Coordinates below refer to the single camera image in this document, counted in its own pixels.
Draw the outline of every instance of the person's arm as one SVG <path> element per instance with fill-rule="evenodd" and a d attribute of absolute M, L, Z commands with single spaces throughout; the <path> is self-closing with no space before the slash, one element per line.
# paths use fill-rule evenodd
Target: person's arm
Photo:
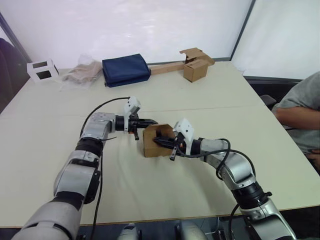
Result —
<path fill-rule="evenodd" d="M 297 129 L 320 129 L 320 111 L 303 106 L 281 108 L 275 112 L 278 121 L 286 126 Z"/>

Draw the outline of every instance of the person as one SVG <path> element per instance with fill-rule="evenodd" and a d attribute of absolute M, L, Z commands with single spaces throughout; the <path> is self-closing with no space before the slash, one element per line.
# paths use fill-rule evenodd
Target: person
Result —
<path fill-rule="evenodd" d="M 320 71 L 295 85 L 272 110 L 320 172 Z"/>

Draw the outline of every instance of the navy blue fabric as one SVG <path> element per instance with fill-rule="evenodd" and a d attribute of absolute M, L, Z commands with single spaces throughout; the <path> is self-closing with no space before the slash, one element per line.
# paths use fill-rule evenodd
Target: navy blue fabric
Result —
<path fill-rule="evenodd" d="M 151 74 L 140 54 L 102 60 L 102 69 L 110 88 L 147 81 Z"/>

